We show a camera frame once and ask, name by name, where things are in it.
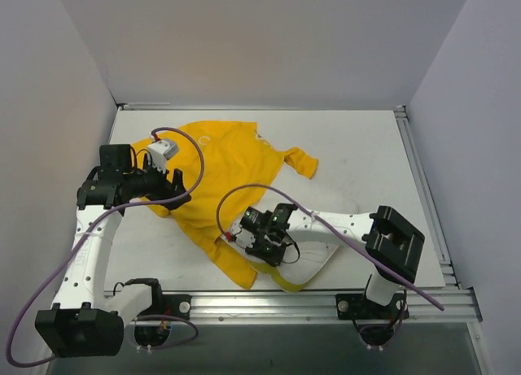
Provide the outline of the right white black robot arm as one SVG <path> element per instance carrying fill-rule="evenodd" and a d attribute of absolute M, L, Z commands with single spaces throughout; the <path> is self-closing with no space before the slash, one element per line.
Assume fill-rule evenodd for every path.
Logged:
<path fill-rule="evenodd" d="M 415 283 L 425 241 L 423 233 L 389 206 L 362 214 L 305 212 L 292 203 L 264 212 L 248 207 L 235 235 L 248 255 L 272 267 L 282 263 L 288 247 L 305 242 L 363 251 L 376 269 L 361 296 L 362 310 L 371 317 L 386 312 L 406 282 Z"/>

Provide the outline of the white pillow with yellow edge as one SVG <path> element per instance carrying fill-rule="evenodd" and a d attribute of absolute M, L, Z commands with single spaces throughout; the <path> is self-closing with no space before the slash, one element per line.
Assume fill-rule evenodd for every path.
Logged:
<path fill-rule="evenodd" d="M 284 168 L 276 176 L 272 186 L 289 194 L 309 210 L 358 213 L 358 206 L 351 198 L 295 174 L 290 169 Z M 277 286 L 281 290 L 294 293 L 306 288 L 338 252 L 339 246 L 335 244 L 299 242 L 286 249 L 283 261 L 277 267 L 247 255 L 245 251 L 239 251 L 239 254 L 259 273 L 260 282 L 253 285 L 255 289 L 266 284 L 270 288 Z"/>

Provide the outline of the yellow pillowcase with print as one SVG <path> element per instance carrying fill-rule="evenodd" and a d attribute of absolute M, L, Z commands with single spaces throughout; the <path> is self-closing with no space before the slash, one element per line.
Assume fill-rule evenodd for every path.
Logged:
<path fill-rule="evenodd" d="M 150 209 L 161 218 L 174 218 L 233 283 L 249 289 L 256 271 L 221 239 L 221 231 L 261 200 L 283 166 L 310 179 L 319 161 L 299 147 L 275 149 L 258 134 L 255 122 L 205 120 L 183 125 L 180 130 L 160 135 L 175 141 L 180 149 L 169 160 L 168 169 L 182 170 L 186 187 L 197 179 L 201 182 L 192 192 L 192 200 L 177 210 L 159 205 Z"/>

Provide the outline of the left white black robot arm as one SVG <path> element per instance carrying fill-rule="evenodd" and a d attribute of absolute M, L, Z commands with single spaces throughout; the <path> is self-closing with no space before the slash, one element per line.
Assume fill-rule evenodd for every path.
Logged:
<path fill-rule="evenodd" d="M 100 146 L 99 165 L 77 191 L 73 256 L 50 309 L 38 311 L 35 320 L 55 356 L 114 356 L 130 321 L 137 316 L 155 319 L 165 310 L 155 278 L 131 279 L 111 299 L 104 296 L 104 283 L 113 240 L 132 199 L 165 199 L 170 211 L 190 201 L 182 171 L 167 168 L 178 151 L 175 142 L 159 140 L 137 163 L 129 144 Z"/>

